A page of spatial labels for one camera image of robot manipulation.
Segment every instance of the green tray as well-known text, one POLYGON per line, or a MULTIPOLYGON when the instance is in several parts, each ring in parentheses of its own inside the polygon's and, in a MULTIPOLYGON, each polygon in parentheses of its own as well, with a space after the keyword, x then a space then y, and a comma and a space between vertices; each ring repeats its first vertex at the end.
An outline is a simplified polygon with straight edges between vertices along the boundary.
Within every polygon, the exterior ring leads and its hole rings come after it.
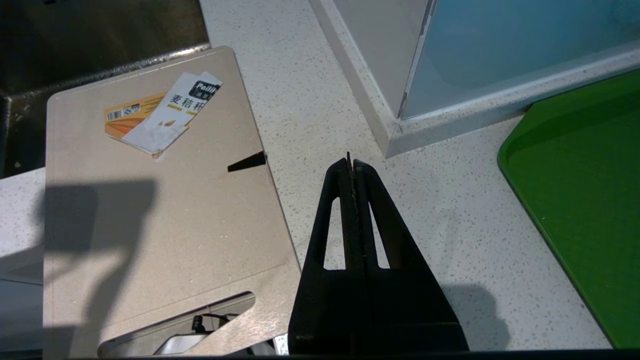
POLYGON ((498 163, 613 345, 640 347, 640 70, 537 102, 498 163))

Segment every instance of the stainless steel sink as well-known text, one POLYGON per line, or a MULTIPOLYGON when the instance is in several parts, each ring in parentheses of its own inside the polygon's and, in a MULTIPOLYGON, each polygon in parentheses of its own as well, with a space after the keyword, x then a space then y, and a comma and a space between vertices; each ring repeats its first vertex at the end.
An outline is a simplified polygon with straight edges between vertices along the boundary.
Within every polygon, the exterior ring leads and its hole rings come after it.
POLYGON ((45 165, 52 94, 208 48, 198 0, 0 1, 0 178, 45 165))

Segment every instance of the countertop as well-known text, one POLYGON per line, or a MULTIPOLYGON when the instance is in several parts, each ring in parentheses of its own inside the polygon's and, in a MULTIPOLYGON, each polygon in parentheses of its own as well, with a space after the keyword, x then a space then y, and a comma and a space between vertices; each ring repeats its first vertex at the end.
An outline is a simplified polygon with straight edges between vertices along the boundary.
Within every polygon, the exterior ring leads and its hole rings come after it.
MULTIPOLYGON (((202 11, 212 46, 236 53, 301 264, 324 172, 349 151, 378 171, 472 350, 610 347, 498 169, 519 119, 385 159, 306 0, 203 0, 202 11)), ((0 181, 0 256, 37 244, 44 174, 0 181)))

